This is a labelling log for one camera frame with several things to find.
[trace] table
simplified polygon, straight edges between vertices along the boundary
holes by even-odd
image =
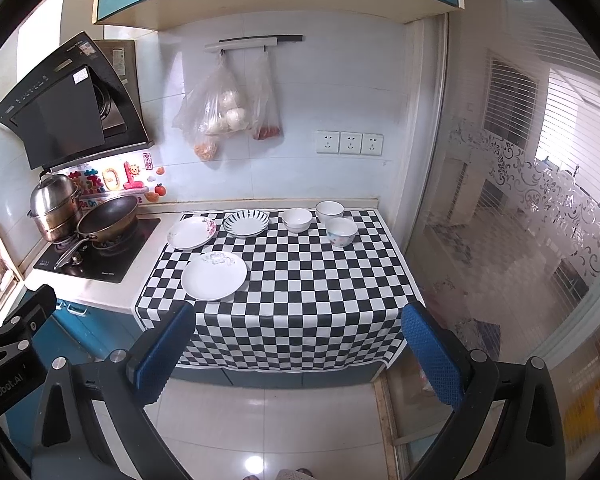
[[[322,224],[289,233],[282,211],[270,210],[267,231],[233,238],[222,228],[231,211],[187,213],[213,218],[215,239],[193,252],[166,245],[136,303],[146,328],[160,323],[173,300],[196,309],[196,333],[180,367],[300,372],[349,365],[389,365],[404,347],[400,311],[422,297],[379,212],[347,210],[359,234],[333,247]],[[221,301],[188,296],[180,276],[202,252],[231,251],[250,269],[247,280]]]

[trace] white plate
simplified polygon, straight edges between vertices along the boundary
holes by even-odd
[[[181,220],[167,234],[167,243],[180,251],[202,247],[218,232],[216,222],[205,216],[192,216]]]
[[[225,251],[200,254],[184,269],[180,281],[192,298],[216,301],[233,294],[247,277],[247,265]]]
[[[222,227],[236,238],[259,235],[269,225],[269,215],[257,209],[243,209],[232,213],[222,222]]]

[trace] striped plate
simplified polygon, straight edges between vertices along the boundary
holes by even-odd
[[[222,222],[222,227],[236,238],[259,235],[269,226],[269,215],[257,209],[243,209],[232,213]]]

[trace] pan handle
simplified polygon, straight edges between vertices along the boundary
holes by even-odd
[[[70,246],[66,252],[60,256],[60,259],[54,265],[54,270],[58,270],[60,267],[68,264],[71,261],[71,257],[75,254],[75,251],[80,249],[80,247],[82,247],[88,241],[88,238],[80,238],[75,244]]]

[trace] white countertop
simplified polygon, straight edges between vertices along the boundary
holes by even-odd
[[[154,265],[162,248],[167,243],[167,233],[174,223],[180,220],[182,213],[143,214],[138,218],[159,218],[160,223],[147,240],[142,250],[136,256],[121,283],[98,282],[85,280],[75,276],[66,276],[34,269],[33,265],[38,260],[48,244],[33,258],[33,263],[25,271],[25,285],[30,290],[38,290],[41,285],[49,285],[56,292],[60,300],[93,306],[123,314],[133,314],[136,301],[140,296],[142,287],[154,269]]]

